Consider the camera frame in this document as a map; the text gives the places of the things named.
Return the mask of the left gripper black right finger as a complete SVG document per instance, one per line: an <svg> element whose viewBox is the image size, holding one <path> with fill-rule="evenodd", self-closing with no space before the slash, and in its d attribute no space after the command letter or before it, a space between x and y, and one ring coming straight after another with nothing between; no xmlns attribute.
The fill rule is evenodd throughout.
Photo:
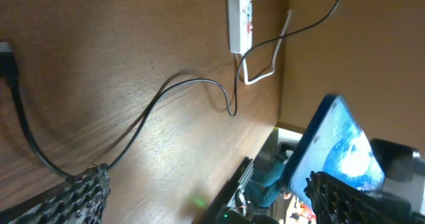
<svg viewBox="0 0 425 224"><path fill-rule="evenodd" d="M311 172L305 195L317 224L424 224L410 202L383 191L359 191L325 172Z"/></svg>

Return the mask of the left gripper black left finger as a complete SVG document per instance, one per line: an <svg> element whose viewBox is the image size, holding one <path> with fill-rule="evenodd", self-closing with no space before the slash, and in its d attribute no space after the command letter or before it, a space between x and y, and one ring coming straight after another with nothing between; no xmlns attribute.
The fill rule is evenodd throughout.
<svg viewBox="0 0 425 224"><path fill-rule="evenodd" d="M100 164L27 200L16 222L101 224L110 194L108 165Z"/></svg>

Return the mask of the blue screen smartphone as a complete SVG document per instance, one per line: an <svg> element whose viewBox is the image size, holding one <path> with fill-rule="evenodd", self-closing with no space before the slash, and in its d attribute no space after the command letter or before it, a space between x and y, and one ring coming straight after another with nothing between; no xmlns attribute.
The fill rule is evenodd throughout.
<svg viewBox="0 0 425 224"><path fill-rule="evenodd" d="M311 172L325 172L359 191L383 188L385 174L345 99L327 94L285 165L280 183L308 206Z"/></svg>

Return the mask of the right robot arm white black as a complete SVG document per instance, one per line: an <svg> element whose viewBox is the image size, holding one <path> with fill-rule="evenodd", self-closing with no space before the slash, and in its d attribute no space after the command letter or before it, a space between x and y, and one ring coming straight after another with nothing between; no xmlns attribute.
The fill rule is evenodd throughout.
<svg viewBox="0 0 425 224"><path fill-rule="evenodd" d="M286 214L292 193L280 185L286 163L302 134L275 128L254 159L245 157L197 223L277 223L274 214Z"/></svg>

